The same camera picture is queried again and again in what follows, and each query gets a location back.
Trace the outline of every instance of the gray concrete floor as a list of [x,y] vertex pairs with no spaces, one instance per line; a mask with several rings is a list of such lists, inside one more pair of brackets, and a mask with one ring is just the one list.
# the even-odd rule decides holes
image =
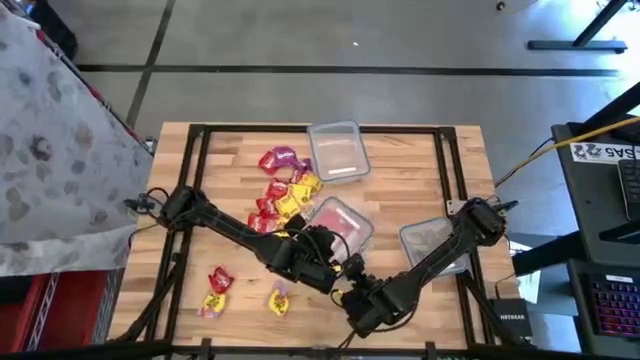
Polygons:
[[[165,6],[49,1],[78,36],[78,64],[145,64]],[[552,124],[587,119],[640,75],[640,13],[625,8],[596,37],[625,40],[630,49],[622,55],[531,52],[528,40],[575,38],[599,8],[595,0],[539,0],[510,12],[528,2],[508,0],[507,12],[498,13],[493,0],[176,0],[156,63],[613,69],[622,76],[153,73],[135,129],[157,136],[164,121],[478,124],[498,178],[547,139]],[[141,73],[84,75],[126,118]],[[521,202],[510,231],[576,229],[553,154],[498,194]],[[544,312],[536,308],[536,328],[560,321]],[[550,332],[541,331],[547,341]]]

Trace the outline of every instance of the patterned fabric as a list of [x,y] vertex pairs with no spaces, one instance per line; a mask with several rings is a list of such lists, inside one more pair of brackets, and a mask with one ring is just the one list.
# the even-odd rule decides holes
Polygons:
[[124,266],[151,162],[0,4],[0,276]]

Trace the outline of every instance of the wooden table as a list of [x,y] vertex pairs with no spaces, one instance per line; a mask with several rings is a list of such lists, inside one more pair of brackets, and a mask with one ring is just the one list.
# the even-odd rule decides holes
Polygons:
[[[188,128],[188,123],[164,124],[149,188],[175,187]],[[469,196],[492,195],[493,181],[480,127],[457,126],[456,132]],[[372,248],[365,256],[367,270],[378,277],[387,277],[409,268],[398,236],[400,227],[445,216],[434,140],[432,135],[420,134],[363,134],[363,139],[372,167],[369,176],[360,182],[327,185],[319,196],[337,196],[370,219],[375,231],[370,240]],[[269,180],[257,167],[258,160],[277,145],[291,146],[301,157],[310,155],[307,135],[302,133],[214,133],[202,183],[210,201],[230,215],[246,219],[255,211],[255,199],[262,196]],[[199,140],[187,184],[193,181],[198,148]],[[445,155],[456,196],[451,154],[445,151]],[[152,221],[141,218],[138,225],[148,226]],[[164,238],[165,230],[160,227],[135,237],[110,338],[122,334],[151,298]],[[485,286],[492,292],[496,281],[513,273],[508,246],[503,239],[491,248],[480,248],[479,252]],[[228,269],[236,282],[230,290],[227,308],[214,320],[198,317],[196,310],[209,287],[207,274],[216,265]],[[288,283],[291,307],[285,317],[269,311],[265,299],[278,279],[249,251],[210,230],[196,228],[174,344],[199,345],[203,337],[210,337],[216,346],[337,346],[344,340],[351,331],[344,311],[328,296],[305,285]],[[500,292],[503,297],[518,296],[513,279],[502,282]],[[158,338],[164,332],[167,303],[160,314]],[[471,303],[476,338],[481,339],[479,313],[475,302]],[[425,341],[434,341],[438,348],[466,348],[453,276],[436,279],[424,287],[416,315],[407,326],[366,339],[356,337],[351,346],[421,348]]]

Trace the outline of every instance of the yellow candy wrapper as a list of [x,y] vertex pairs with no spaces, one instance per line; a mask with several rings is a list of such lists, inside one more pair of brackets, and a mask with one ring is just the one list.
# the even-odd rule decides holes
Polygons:
[[311,196],[317,194],[322,189],[322,186],[324,185],[322,184],[322,181],[318,179],[317,176],[313,175],[313,173],[310,173],[310,172],[307,172],[304,175],[302,175],[302,178],[300,179],[300,182],[298,182],[298,184],[310,186]]
[[287,220],[291,219],[292,216],[300,213],[300,205],[298,205],[291,194],[287,194],[284,197],[276,200],[275,204],[280,216],[286,218]]
[[269,298],[267,299],[267,305],[269,310],[276,313],[278,316],[284,316],[289,310],[289,296],[287,290],[280,281],[276,281],[271,289]]
[[204,300],[202,300],[202,306],[198,309],[198,316],[216,319],[227,304],[227,295],[216,294],[214,292],[208,292]]
[[311,201],[311,186],[290,184],[289,194],[293,196],[298,204],[307,205]]

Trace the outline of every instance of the clear plastic container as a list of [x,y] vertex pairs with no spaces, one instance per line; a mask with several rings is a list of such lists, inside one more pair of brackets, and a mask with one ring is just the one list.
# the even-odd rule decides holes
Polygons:
[[[326,198],[313,212],[308,224],[324,225],[329,230],[342,235],[352,255],[362,252],[367,240],[373,234],[373,225],[369,220],[336,197]],[[331,260],[342,263],[347,259],[347,251],[340,239],[335,239],[331,244],[331,250],[333,250]]]
[[[416,266],[433,250],[447,241],[452,231],[453,225],[447,218],[436,218],[403,226],[400,229],[400,240],[409,258],[409,265],[412,268]],[[467,269],[468,263],[468,255],[463,255],[444,269],[438,277],[461,273]]]
[[355,181],[371,170],[355,121],[312,125],[307,128],[314,170],[325,182]]

